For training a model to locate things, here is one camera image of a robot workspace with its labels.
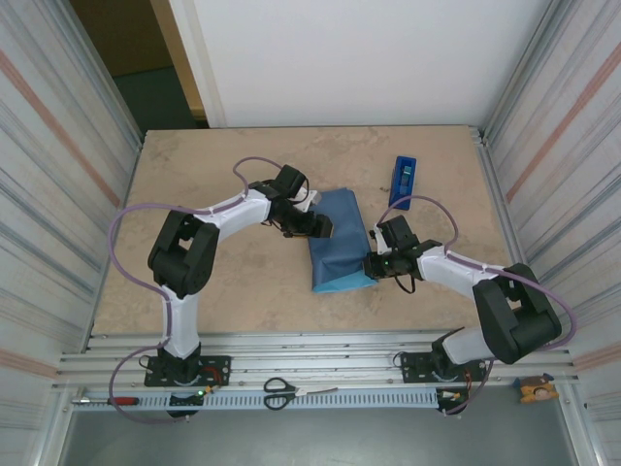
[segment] blue container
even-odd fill
[[[390,198],[388,205],[391,206],[402,197],[411,195],[414,190],[414,174],[416,173],[416,159],[399,155],[392,172],[392,185],[390,186]],[[399,204],[395,209],[409,210],[410,200]]]

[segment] wooden tabletop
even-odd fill
[[[454,249],[487,263],[507,264],[469,128],[402,126],[149,131],[128,205],[161,202],[205,208],[242,190],[231,172],[258,155],[302,171],[312,189],[352,189],[367,229],[386,209],[397,155],[417,158],[414,193],[450,210],[461,236]],[[250,181],[272,178],[269,164],[248,162]],[[121,225],[116,254],[137,277],[151,281],[148,253],[166,216],[140,211]],[[423,201],[405,213],[420,240],[452,236],[443,213]],[[111,268],[97,312],[96,333],[159,332],[162,305]],[[255,225],[218,246],[212,278],[199,304],[201,332],[334,331],[455,328],[477,323],[474,304],[433,283],[407,295],[392,280],[336,294],[311,292],[306,240],[285,239]]]

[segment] corrugated metal panel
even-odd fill
[[[0,463],[28,459],[81,349],[140,135],[63,2],[0,4]]]
[[[485,134],[526,260],[578,313],[570,349],[621,460],[621,2],[566,7]]]

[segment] purple cable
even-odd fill
[[[568,332],[568,334],[565,337],[563,337],[558,342],[554,342],[554,343],[551,343],[549,345],[545,345],[544,347],[539,348],[538,351],[554,350],[556,348],[561,347],[562,345],[565,345],[566,343],[568,343],[573,338],[573,335],[575,335],[575,331],[577,330],[577,318],[575,316],[575,313],[573,312],[573,309],[570,307],[570,305],[563,298],[561,298],[561,296],[559,296],[555,292],[553,292],[553,291],[551,291],[551,290],[541,286],[539,283],[535,283],[535,282],[533,282],[531,280],[528,280],[528,279],[526,279],[524,277],[520,277],[519,275],[511,274],[511,272],[506,272],[504,270],[495,269],[495,268],[492,268],[492,267],[482,266],[480,264],[471,262],[470,260],[463,259],[461,257],[456,257],[456,256],[451,254],[451,252],[450,252],[450,250],[448,248],[450,246],[454,245],[455,242],[457,241],[457,238],[459,237],[459,228],[457,227],[457,222],[455,221],[455,218],[453,217],[451,212],[449,212],[448,209],[445,206],[443,206],[436,199],[432,199],[431,197],[427,197],[427,196],[420,196],[420,195],[417,195],[417,194],[412,194],[410,196],[402,197],[401,199],[397,200],[396,202],[394,202],[390,206],[388,206],[388,209],[386,209],[386,211],[382,214],[382,216],[379,218],[379,221],[377,223],[382,223],[383,220],[386,218],[386,216],[390,213],[390,211],[392,211],[396,206],[398,206],[402,202],[405,202],[405,201],[407,201],[409,199],[422,199],[423,201],[428,201],[428,202],[431,202],[432,204],[435,204],[436,206],[438,206],[446,214],[446,216],[450,220],[450,223],[453,225],[453,230],[455,231],[455,234],[446,243],[446,245],[444,245],[444,253],[446,254],[446,257],[449,260],[452,260],[453,262],[455,262],[457,264],[464,265],[466,267],[470,267],[470,268],[475,269],[475,270],[487,271],[487,272],[490,272],[492,274],[500,275],[501,277],[505,277],[507,279],[513,280],[515,282],[524,283],[525,285],[530,286],[533,289],[536,289],[537,291],[545,294],[546,296],[548,296],[552,300],[556,301],[561,306],[561,308],[563,308],[565,313],[570,318],[570,331]],[[483,377],[483,380],[481,381],[481,383],[478,386],[478,388],[476,389],[476,391],[465,402],[463,402],[459,406],[457,406],[455,408],[452,408],[451,410],[447,411],[446,413],[448,415],[456,413],[457,411],[461,410],[462,408],[465,408],[466,406],[468,406],[468,404],[476,397],[476,395],[480,392],[480,390],[483,388],[483,386],[487,383],[487,380],[489,379],[489,375],[492,372],[492,366],[493,365],[494,365],[494,360],[490,360],[489,367],[487,368],[487,372],[485,373],[485,376]]]
[[[120,274],[125,277],[127,280],[129,280],[132,283],[135,283],[139,286],[142,286],[146,289],[150,289],[151,291],[156,292],[157,294],[159,294],[160,296],[162,296],[162,298],[164,299],[164,304],[166,306],[166,338],[164,339],[164,341],[158,343],[157,345],[154,346],[149,346],[149,347],[142,347],[140,349],[136,349],[135,351],[129,353],[128,355],[126,355],[125,357],[123,357],[118,364],[116,365],[116,367],[113,370],[113,373],[110,377],[110,382],[108,383],[108,396],[110,397],[110,403],[114,406],[114,408],[123,416],[127,417],[130,420],[133,420],[135,422],[140,422],[143,424],[168,424],[168,423],[172,423],[172,422],[178,422],[180,420],[183,420],[183,417],[178,417],[178,418],[171,418],[171,419],[147,419],[147,418],[143,418],[143,417],[139,417],[139,416],[133,416],[130,415],[129,413],[127,413],[126,411],[124,411],[119,405],[118,403],[116,403],[116,400],[114,399],[114,380],[116,379],[116,376],[118,375],[118,372],[120,371],[120,368],[123,366],[123,364],[125,364],[127,361],[129,361],[132,357],[137,356],[138,354],[141,354],[143,352],[147,352],[150,350],[159,350],[160,348],[164,348],[166,346],[166,344],[170,341],[171,339],[171,335],[173,332],[172,329],[172,320],[173,320],[173,308],[171,307],[171,302],[169,300],[168,295],[159,287],[157,286],[153,286],[150,283],[147,282],[143,282],[140,279],[137,279],[136,277],[134,277],[133,275],[131,275],[129,272],[127,272],[122,265],[120,265],[120,262],[118,261],[118,259],[116,258],[116,254],[114,254],[114,233],[116,232],[116,226],[118,225],[118,223],[120,222],[120,220],[126,215],[129,214],[130,212],[134,212],[134,211],[140,211],[142,209],[164,209],[167,211],[177,211],[177,212],[183,212],[185,214],[192,214],[195,216],[199,216],[199,215],[203,215],[203,214],[219,214],[221,212],[227,211],[233,207],[239,206],[240,204],[242,204],[242,202],[244,202],[245,197],[248,195],[248,181],[247,179],[244,177],[244,175],[242,175],[237,169],[238,167],[249,160],[260,160],[262,162],[267,162],[267,163],[271,163],[272,165],[274,165],[275,167],[281,169],[282,167],[277,164],[274,160],[270,160],[269,158],[265,158],[265,157],[245,157],[241,160],[239,160],[235,165],[233,165],[233,173],[235,175],[237,175],[238,178],[240,178],[240,180],[242,180],[242,182],[244,183],[244,194],[241,195],[239,198],[237,198],[235,201],[226,204],[224,206],[220,206],[216,209],[213,209],[212,211],[210,210],[196,210],[196,209],[188,209],[185,207],[179,207],[179,206],[172,206],[172,205],[168,205],[168,204],[157,204],[157,203],[145,203],[145,204],[136,204],[135,206],[130,206],[127,207],[125,209],[123,209],[122,211],[118,212],[114,218],[112,223],[110,224],[110,228],[108,229],[108,254],[110,255],[110,260],[113,263],[113,265],[116,267],[116,269],[118,270],[118,272],[120,272]]]

